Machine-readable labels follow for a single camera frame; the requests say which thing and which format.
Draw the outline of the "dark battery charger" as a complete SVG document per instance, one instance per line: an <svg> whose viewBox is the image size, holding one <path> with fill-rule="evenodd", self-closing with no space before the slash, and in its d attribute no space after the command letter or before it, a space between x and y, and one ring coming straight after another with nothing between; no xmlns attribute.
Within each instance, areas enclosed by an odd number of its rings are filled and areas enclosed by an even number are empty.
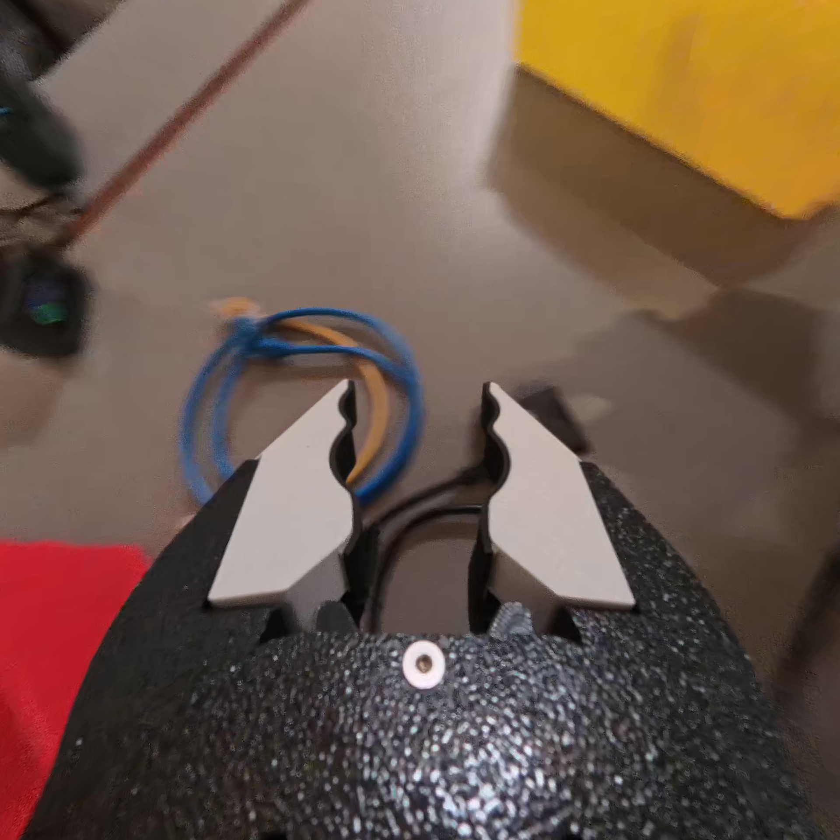
<svg viewBox="0 0 840 840"><path fill-rule="evenodd" d="M88 275L62 259L2 259L2 349L53 361L78 355L87 336L91 293Z"/></svg>

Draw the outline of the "black ethernet adapter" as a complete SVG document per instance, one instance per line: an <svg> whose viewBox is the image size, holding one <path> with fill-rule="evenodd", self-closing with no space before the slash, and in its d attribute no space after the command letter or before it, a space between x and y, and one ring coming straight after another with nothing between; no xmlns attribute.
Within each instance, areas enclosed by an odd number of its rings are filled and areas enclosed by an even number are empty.
<svg viewBox="0 0 840 840"><path fill-rule="evenodd" d="M573 453L583 457L592 451L590 441L559 389L531 383L517 389L513 398Z"/></svg>

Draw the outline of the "large yellow plastic bin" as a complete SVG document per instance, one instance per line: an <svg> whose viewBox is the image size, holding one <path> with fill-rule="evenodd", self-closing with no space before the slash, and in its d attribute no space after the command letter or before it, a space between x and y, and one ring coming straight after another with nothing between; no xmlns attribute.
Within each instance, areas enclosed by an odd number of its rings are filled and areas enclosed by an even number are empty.
<svg viewBox="0 0 840 840"><path fill-rule="evenodd" d="M774 216L838 205L838 1L526 1L514 39L520 68Z"/></svg>

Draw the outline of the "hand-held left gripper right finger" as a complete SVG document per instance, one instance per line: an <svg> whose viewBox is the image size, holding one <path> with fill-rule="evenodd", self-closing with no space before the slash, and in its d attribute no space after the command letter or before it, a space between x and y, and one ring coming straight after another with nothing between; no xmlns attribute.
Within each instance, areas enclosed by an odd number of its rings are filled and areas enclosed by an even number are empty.
<svg viewBox="0 0 840 840"><path fill-rule="evenodd" d="M538 635L574 635L571 609L631 612L636 599L582 457L495 382L482 387L490 482L469 561L469 630L488 634L517 602Z"/></svg>

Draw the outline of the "red plastic bin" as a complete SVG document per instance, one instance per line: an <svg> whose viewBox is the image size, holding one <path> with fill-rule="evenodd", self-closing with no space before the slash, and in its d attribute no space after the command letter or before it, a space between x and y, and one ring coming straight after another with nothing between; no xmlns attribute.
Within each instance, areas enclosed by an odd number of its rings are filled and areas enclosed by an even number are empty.
<svg viewBox="0 0 840 840"><path fill-rule="evenodd" d="M1 542L1 838L44 789L93 655L150 562L139 547Z"/></svg>

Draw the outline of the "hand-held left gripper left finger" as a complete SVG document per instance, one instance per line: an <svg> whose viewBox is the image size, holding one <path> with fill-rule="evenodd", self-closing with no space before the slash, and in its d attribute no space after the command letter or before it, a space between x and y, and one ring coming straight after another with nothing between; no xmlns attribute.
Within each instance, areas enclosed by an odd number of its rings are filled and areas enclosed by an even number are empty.
<svg viewBox="0 0 840 840"><path fill-rule="evenodd" d="M321 606L348 591L343 557L359 531L342 452L355 388L341 380L258 456L207 594L215 610L278 610L291 632L315 629Z"/></svg>

